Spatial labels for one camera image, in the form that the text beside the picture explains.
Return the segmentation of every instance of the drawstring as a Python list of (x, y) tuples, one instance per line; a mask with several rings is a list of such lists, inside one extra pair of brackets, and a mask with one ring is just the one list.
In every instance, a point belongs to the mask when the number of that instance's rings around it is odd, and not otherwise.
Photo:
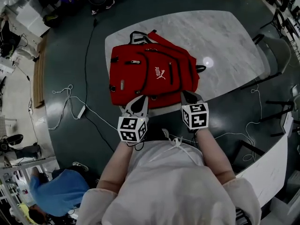
[(167, 152), (167, 151), (172, 150), (173, 148), (179, 148), (179, 149), (181, 149), (182, 151), (184, 151), (184, 152), (188, 155), (188, 157), (189, 157), (196, 165), (198, 165), (198, 164), (195, 162), (195, 160), (192, 158), (192, 156), (191, 156), (191, 155), (190, 155), (183, 147), (180, 146), (181, 143), (182, 143), (182, 137), (180, 138), (180, 140), (178, 140), (178, 138), (175, 138), (175, 139), (173, 140), (173, 142), (174, 142), (174, 143), (171, 143), (171, 144), (173, 145), (173, 147), (167, 149), (166, 151), (163, 151), (162, 153), (159, 153), (159, 154), (156, 155), (154, 158), (152, 158), (148, 163), (154, 161), (154, 160), (157, 159), (160, 155), (162, 155), (163, 153), (165, 153), (165, 152)]

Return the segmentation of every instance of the marker cube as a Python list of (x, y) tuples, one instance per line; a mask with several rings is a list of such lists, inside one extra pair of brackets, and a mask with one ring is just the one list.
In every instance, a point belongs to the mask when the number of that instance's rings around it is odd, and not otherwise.
[(146, 118), (119, 117), (118, 133), (121, 141), (139, 143), (146, 132)]
[(208, 128), (209, 110), (207, 103), (183, 105), (182, 120), (191, 130)]

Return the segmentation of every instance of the person in blue shirt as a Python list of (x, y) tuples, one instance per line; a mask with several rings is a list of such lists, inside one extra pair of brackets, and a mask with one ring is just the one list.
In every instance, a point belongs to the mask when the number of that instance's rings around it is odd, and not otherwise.
[(45, 223), (47, 214), (62, 217), (79, 207), (84, 193), (96, 186), (79, 165), (56, 170), (52, 177), (53, 180), (48, 181), (44, 173), (36, 167), (32, 169), (30, 193), (36, 205), (29, 208), (29, 216), (37, 224)]

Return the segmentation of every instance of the white table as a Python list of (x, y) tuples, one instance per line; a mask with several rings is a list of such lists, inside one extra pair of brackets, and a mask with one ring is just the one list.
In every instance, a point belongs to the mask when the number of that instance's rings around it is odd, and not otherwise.
[(286, 164), (287, 134), (284, 134), (269, 151), (236, 177), (245, 178), (252, 184), (262, 207), (283, 187)]
[[(263, 73), (263, 62), (251, 37), (230, 12), (189, 11), (151, 18), (124, 28), (105, 39), (107, 70), (110, 69), (112, 49), (127, 44), (133, 31), (157, 34), (185, 48), (197, 58), (197, 65), (205, 57), (214, 65), (200, 73), (196, 93), (204, 101), (228, 93)], [(152, 109), (149, 116), (156, 116), (180, 109), (180, 104)]]
[(292, 19), (292, 18), (290, 18), (290, 17), (288, 17), (286, 20), (289, 22), (290, 27), (291, 27), (291, 28), (293, 29), (293, 31), (296, 33), (297, 37), (300, 37), (300, 31), (299, 31), (299, 29), (296, 27), (296, 26), (297, 26), (297, 23), (295, 22), (295, 20)]

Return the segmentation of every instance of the backpack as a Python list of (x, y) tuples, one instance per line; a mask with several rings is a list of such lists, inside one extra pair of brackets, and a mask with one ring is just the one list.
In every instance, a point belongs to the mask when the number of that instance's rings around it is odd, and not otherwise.
[[(135, 42), (147, 43), (132, 44), (134, 34), (143, 35)], [(197, 66), (196, 58), (156, 34), (156, 30), (149, 34), (134, 31), (129, 44), (112, 49), (109, 87), (112, 104), (126, 106), (140, 95), (149, 96), (148, 108), (179, 103), (181, 91), (196, 91), (198, 72), (205, 68)]]

